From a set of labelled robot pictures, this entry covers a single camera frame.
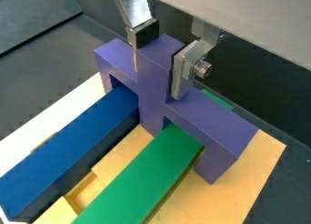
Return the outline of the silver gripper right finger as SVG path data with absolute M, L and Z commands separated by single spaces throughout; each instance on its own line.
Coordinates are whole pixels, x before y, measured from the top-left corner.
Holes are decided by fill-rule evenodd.
M 190 91 L 195 77 L 206 78 L 212 65 L 206 61 L 206 55 L 216 46 L 222 29 L 194 18 L 192 34 L 198 37 L 172 58 L 171 96 L 179 100 Z

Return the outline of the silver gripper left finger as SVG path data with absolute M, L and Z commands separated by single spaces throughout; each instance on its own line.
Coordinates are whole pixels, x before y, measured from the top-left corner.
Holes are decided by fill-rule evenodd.
M 159 21 L 152 17 L 147 0 L 115 0 L 115 4 L 126 23 L 136 68 L 138 50 L 159 37 Z

